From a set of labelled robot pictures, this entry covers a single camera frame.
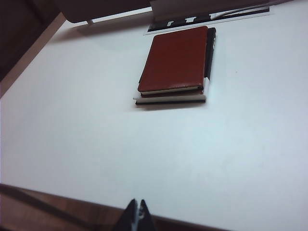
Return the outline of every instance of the leather notebook cover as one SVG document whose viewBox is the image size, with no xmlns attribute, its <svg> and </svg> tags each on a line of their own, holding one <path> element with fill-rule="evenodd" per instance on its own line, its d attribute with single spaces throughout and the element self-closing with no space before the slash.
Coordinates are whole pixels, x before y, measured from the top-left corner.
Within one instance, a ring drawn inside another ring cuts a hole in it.
<svg viewBox="0 0 308 231">
<path fill-rule="evenodd" d="M 203 89 L 207 27 L 156 35 L 138 91 Z"/>
</svg>

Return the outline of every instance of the wooden floor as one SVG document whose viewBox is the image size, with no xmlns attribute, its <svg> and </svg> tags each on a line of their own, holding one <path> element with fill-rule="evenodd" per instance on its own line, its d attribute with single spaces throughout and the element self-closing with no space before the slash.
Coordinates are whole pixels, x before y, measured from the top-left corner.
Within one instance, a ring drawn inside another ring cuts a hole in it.
<svg viewBox="0 0 308 231">
<path fill-rule="evenodd" d="M 85 231 L 94 230 L 76 225 L 65 219 L 57 218 L 50 213 L 40 211 L 37 207 L 27 205 L 22 200 L 17 201 L 11 192 L 3 193 L 4 189 L 13 189 L 25 197 L 33 198 L 34 202 L 45 202 L 72 215 L 81 221 L 96 226 L 98 231 L 109 231 L 120 218 L 123 210 L 104 205 L 68 199 L 55 195 L 17 189 L 0 185 L 0 225 L 1 230 L 9 231 Z M 184 223 L 153 216 L 157 231 L 222 231 L 219 229 Z"/>
</svg>

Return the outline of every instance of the white desk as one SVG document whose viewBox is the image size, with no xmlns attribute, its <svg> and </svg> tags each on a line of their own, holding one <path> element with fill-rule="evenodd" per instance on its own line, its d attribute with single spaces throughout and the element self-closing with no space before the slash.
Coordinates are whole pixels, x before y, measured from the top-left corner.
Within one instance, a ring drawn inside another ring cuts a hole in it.
<svg viewBox="0 0 308 231">
<path fill-rule="evenodd" d="M 1 99 L 1 182 L 121 208 L 144 198 L 154 215 L 231 230 L 307 230 L 307 12 L 299 0 L 215 25 L 208 102 L 143 107 L 132 96 L 150 17 L 66 22 Z"/>
</svg>

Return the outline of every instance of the notebook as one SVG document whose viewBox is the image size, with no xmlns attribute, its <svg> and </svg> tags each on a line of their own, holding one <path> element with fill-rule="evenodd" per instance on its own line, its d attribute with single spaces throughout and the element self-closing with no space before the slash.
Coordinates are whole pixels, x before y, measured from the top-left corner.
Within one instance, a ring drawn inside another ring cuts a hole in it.
<svg viewBox="0 0 308 231">
<path fill-rule="evenodd" d="M 141 75 L 142 95 L 202 90 L 207 27 L 156 35 Z"/>
<path fill-rule="evenodd" d="M 208 92 L 209 79 L 204 78 L 203 90 L 187 90 L 183 92 L 168 92 L 155 95 L 136 94 L 133 97 L 136 104 L 156 104 L 156 103 L 204 103 Z"/>
</svg>

